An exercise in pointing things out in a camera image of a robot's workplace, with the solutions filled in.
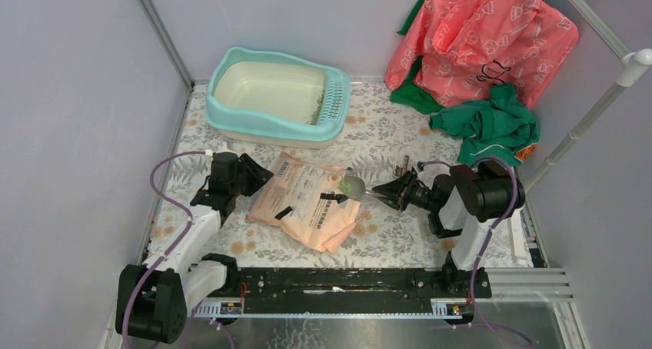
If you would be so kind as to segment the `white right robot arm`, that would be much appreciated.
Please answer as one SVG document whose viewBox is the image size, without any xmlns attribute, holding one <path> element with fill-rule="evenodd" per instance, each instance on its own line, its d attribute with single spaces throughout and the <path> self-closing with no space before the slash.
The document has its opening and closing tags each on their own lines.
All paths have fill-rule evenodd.
<svg viewBox="0 0 652 349">
<path fill-rule="evenodd" d="M 439 239 L 456 238 L 444 264 L 432 277 L 416 276 L 419 291 L 446 297 L 490 297 L 484 254 L 493 233 L 525 201 L 525 191 L 511 169 L 493 160 L 476 168 L 455 165 L 427 186 L 412 169 L 373 187 L 374 197 L 397 211 L 412 205 L 427 212 L 428 227 Z"/>
</svg>

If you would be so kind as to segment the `grey litter scoop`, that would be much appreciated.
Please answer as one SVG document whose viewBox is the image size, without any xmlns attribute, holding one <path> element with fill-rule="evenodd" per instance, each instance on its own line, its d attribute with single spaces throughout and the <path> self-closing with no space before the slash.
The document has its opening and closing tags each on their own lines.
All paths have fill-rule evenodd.
<svg viewBox="0 0 652 349">
<path fill-rule="evenodd" d="M 338 185 L 338 189 L 342 194 L 354 200 L 360 200 L 364 196 L 370 196 L 374 198 L 383 197 L 382 194 L 367 188 L 364 180 L 354 175 L 352 168 L 347 168 L 346 174 Z"/>
</svg>

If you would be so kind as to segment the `brown bag sealing clip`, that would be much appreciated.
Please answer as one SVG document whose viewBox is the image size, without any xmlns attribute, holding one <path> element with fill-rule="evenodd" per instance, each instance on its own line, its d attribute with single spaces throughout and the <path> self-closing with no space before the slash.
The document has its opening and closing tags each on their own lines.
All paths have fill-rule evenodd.
<svg viewBox="0 0 652 349">
<path fill-rule="evenodd" d="M 408 172 L 409 164 L 410 164 L 410 157 L 408 155 L 405 155 L 401 163 L 394 167 L 394 176 L 396 178 L 400 178 L 401 176 L 403 176 L 406 172 Z"/>
</svg>

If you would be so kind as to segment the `pink cat litter bag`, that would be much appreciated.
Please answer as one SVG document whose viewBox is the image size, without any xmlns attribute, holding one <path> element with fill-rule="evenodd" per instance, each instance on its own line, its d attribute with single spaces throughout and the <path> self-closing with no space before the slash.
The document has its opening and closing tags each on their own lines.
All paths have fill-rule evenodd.
<svg viewBox="0 0 652 349">
<path fill-rule="evenodd" d="M 361 203 L 340 189 L 348 170 L 283 151 L 273 172 L 245 220 L 278 227 L 310 249 L 338 251 L 360 219 Z"/>
</svg>

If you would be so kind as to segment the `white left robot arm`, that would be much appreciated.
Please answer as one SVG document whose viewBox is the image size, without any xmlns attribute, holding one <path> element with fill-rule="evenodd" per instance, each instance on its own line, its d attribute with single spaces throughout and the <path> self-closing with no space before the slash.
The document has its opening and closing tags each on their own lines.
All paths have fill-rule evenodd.
<svg viewBox="0 0 652 349">
<path fill-rule="evenodd" d="M 224 149 L 207 150 L 209 175 L 189 204 L 182 204 L 159 188 L 155 193 L 183 210 L 186 223 L 162 248 L 140 264 L 128 264 L 118 280 L 115 330 L 123 346 L 133 337 L 173 344 L 180 338 L 191 309 L 215 292 L 240 292 L 237 261 L 223 254 L 200 256 L 199 249 L 217 234 L 234 211 L 239 197 L 251 197 L 273 177 L 247 154 Z"/>
</svg>

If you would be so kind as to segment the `teal litter box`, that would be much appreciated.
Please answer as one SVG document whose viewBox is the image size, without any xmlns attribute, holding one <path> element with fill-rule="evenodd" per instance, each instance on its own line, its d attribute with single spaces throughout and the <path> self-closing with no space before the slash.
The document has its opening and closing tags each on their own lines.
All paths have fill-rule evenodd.
<svg viewBox="0 0 652 349">
<path fill-rule="evenodd" d="M 324 91 L 318 123 L 307 125 Z M 224 136 L 319 149 L 341 133 L 351 81 L 341 69 L 280 52 L 228 49 L 208 83 L 205 120 Z"/>
</svg>

